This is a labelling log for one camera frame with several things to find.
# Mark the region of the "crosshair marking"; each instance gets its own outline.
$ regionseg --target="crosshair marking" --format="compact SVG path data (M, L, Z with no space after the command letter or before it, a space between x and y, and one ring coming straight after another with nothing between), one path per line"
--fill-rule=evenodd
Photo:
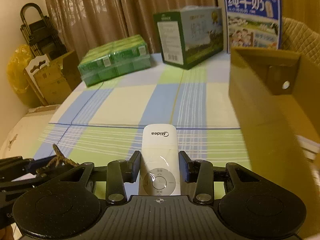
M165 201L163 198L157 198L155 201L157 201L159 204Z

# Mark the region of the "floor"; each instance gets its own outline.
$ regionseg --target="floor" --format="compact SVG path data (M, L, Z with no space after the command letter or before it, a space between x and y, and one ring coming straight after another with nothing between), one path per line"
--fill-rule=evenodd
M0 158L9 158L23 155L24 158L32 158L31 148L38 139L39 134L47 126L59 106L41 107L30 109L28 113L15 125L2 144ZM13 238L18 240L22 235L14 223Z

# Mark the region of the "midea logo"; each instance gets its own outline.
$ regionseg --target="midea logo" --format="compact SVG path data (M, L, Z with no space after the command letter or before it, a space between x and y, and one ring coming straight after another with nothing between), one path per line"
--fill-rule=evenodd
M168 132L152 132L152 135L162 135L164 137L167 137L169 135Z

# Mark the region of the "cardboard box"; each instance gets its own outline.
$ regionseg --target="cardboard box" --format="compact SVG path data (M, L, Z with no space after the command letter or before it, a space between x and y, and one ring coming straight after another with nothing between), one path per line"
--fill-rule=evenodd
M223 50L221 8L186 6L153 19L164 63L190 69Z
M254 172L307 207L302 238L320 232L320 197L296 135L320 142L320 68L284 50L231 50L229 96Z
M50 61L49 65L39 66L40 69L33 75L38 87L35 86L26 70L24 70L24 73L44 106L62 104L81 83L78 64L77 53L71 51Z

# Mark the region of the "yellow plastic bag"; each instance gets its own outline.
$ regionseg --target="yellow plastic bag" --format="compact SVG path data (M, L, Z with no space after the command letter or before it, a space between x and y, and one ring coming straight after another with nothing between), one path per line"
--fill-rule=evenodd
M41 103L23 74L23 70L32 59L33 55L30 47L28 45L20 45L14 51L7 65L7 78L13 91L23 104L33 108L40 106Z

